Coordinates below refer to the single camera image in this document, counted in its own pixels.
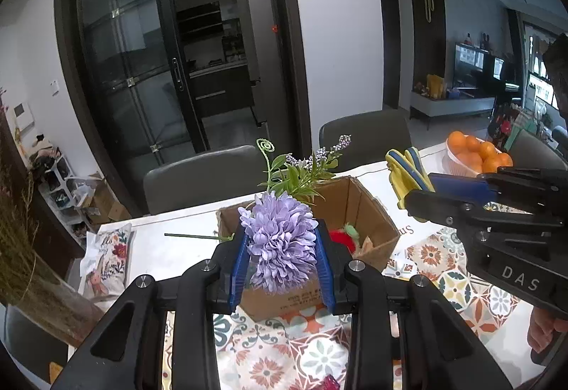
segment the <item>bolt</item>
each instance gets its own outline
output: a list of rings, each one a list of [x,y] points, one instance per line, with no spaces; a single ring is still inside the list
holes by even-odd
[[[211,271],[213,270],[215,267],[217,266],[217,264],[211,260],[211,259],[205,259],[202,262],[202,266],[201,266],[201,270],[202,271]]]
[[[152,284],[152,277],[150,275],[140,275],[136,278],[135,283],[141,289],[147,288]]]
[[[360,260],[351,260],[348,267],[352,271],[363,271],[365,269],[365,262]]]
[[[419,288],[423,288],[424,286],[428,285],[428,282],[430,282],[430,280],[424,275],[413,276],[413,283],[416,284]]]

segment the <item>television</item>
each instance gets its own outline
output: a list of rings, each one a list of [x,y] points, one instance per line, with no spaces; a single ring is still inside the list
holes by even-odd
[[[489,56],[486,50],[466,44],[455,45],[454,88],[478,88],[482,85],[484,65]]]

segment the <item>purple flower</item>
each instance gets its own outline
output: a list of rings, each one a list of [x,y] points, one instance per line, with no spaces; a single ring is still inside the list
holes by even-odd
[[[317,221],[311,209],[285,191],[278,198],[272,191],[257,196],[252,211],[240,207],[239,213],[248,252],[258,257],[252,287],[271,293],[301,287],[316,264]]]

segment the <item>table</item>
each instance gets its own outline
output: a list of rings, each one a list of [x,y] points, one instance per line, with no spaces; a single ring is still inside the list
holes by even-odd
[[[446,173],[444,143],[426,148],[420,155],[428,173]],[[394,265],[410,259],[417,270],[431,278],[444,277],[446,281],[452,281],[448,277],[449,271],[463,274],[463,247],[459,240],[455,241],[455,237],[452,239],[452,229],[431,222],[419,223],[408,217],[405,210],[397,208],[385,161],[338,175],[358,177],[387,209],[399,228],[401,236],[393,253]],[[253,195],[248,195],[130,220],[134,235],[129,248],[126,284],[145,273],[157,280],[179,276],[191,265],[209,258],[215,250],[216,241],[165,237],[164,233],[214,235],[217,209],[252,198]],[[101,230],[113,230],[126,223],[109,223]],[[526,342],[532,307],[469,275],[461,280],[461,285],[463,292],[469,289],[469,294],[458,299],[463,303],[462,316],[489,349],[511,384],[517,386],[539,374],[542,367],[530,361],[530,348]],[[174,318],[173,313],[168,315],[165,336],[163,384],[166,390],[171,382],[169,371]],[[350,315],[332,316],[320,305],[255,323],[238,308],[231,316],[215,315],[214,329],[223,388],[300,390],[313,388],[328,373],[336,375],[338,380],[344,378]],[[396,363],[395,377],[399,367]],[[395,388],[401,385],[400,377],[395,378]]]

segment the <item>light switch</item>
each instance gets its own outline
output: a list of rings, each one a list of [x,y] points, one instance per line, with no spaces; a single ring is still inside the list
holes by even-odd
[[[53,81],[53,82],[50,82],[49,85],[51,85],[51,94],[52,95],[55,95],[57,92],[59,92],[59,82]]]

